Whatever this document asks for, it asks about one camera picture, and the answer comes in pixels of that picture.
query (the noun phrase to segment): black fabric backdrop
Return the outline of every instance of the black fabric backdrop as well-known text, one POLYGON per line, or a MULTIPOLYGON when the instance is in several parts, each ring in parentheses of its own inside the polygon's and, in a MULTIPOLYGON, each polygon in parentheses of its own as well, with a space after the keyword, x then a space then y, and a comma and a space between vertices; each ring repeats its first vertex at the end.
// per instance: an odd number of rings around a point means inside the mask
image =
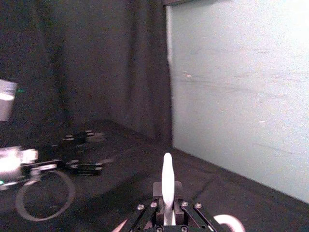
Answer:
POLYGON ((97 119, 171 142, 161 0, 10 0, 0 17, 0 79, 19 88, 1 146, 57 140, 97 119))

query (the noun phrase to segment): white cable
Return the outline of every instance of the white cable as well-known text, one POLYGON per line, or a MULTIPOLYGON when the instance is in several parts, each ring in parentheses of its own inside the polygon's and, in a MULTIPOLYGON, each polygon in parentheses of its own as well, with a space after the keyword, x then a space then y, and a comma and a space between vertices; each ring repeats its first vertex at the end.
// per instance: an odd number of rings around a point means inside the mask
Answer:
POLYGON ((22 216, 24 219, 29 220, 29 221, 45 221, 45 220, 49 220, 52 219, 54 217, 57 217, 58 215, 62 214, 64 211, 66 211, 69 206, 72 204, 72 202, 74 201, 74 197, 75 197, 75 186, 73 184, 73 182, 70 180, 70 178, 65 175, 64 173, 60 172, 60 171, 50 171, 52 173, 55 173, 57 175, 59 175, 64 182, 67 184, 67 187, 69 189, 69 196, 68 196, 68 200, 65 203, 65 205, 55 214, 46 217, 46 218, 36 218, 31 216, 25 209, 25 205, 24 205, 24 196, 26 191, 28 190, 28 188, 33 184, 36 183, 36 181, 29 181, 27 182, 17 193, 16 196, 16 202, 15 202, 15 206, 16 209, 18 211, 18 213, 20 214, 20 216, 22 216))
POLYGON ((241 221, 228 214, 221 214, 213 217, 220 225, 225 224, 231 232, 246 232, 241 221))
POLYGON ((162 168, 162 196, 164 202, 164 225, 176 225, 173 211, 175 193, 175 175, 170 153, 164 155, 162 168))

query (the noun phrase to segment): black table surface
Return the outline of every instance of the black table surface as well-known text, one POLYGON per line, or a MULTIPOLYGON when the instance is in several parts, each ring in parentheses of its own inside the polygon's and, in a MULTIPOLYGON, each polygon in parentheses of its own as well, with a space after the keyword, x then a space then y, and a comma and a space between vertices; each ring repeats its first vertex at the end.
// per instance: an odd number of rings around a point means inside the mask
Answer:
MULTIPOLYGON (((23 219, 15 209, 19 188, 0 191, 0 231, 110 232, 139 203, 152 199, 153 182, 161 181, 166 152, 172 154, 175 180, 182 182, 184 198, 201 202, 211 215, 231 214, 248 232, 309 231, 309 205, 304 202, 110 121, 91 122, 78 129, 93 129, 107 136, 89 160, 114 158, 114 162, 106 163, 99 176, 66 173, 75 185, 74 202, 50 220, 23 219)), ((40 206, 49 205, 47 191, 58 198, 63 195, 63 199, 67 194, 56 177, 52 183, 43 180, 37 188, 33 186, 24 200, 25 207, 37 217, 42 215, 40 206)))

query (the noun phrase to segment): screw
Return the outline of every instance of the screw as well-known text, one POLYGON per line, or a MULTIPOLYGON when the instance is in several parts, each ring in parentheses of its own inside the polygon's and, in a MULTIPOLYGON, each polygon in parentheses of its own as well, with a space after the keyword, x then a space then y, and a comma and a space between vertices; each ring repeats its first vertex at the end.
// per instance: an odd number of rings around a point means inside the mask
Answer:
POLYGON ((137 209, 138 210, 143 210, 145 208, 145 206, 143 205, 143 204, 139 204, 138 206, 137 206, 137 209))
POLYGON ((188 232, 188 227, 182 226, 181 230, 182 230, 182 232, 188 232))
POLYGON ((182 207, 187 207, 188 206, 188 202, 182 202, 182 207))
POLYGON ((151 202, 151 204, 150 204, 150 207, 152 207, 152 208, 155 208, 155 207, 157 207, 157 202, 151 202))
POLYGON ((197 202, 195 204, 195 208, 200 209, 202 207, 202 204, 200 202, 197 202))
POLYGON ((162 227, 162 226, 159 226, 159 227, 156 228, 155 231, 156 231, 156 232, 162 232, 162 231, 163 231, 163 227, 162 227))

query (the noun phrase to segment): white panel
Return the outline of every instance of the white panel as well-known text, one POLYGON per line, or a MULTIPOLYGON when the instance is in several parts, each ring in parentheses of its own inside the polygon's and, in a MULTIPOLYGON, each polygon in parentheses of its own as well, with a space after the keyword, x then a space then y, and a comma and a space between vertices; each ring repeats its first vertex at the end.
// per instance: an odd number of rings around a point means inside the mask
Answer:
POLYGON ((174 146, 309 203, 309 1, 172 6, 174 146))

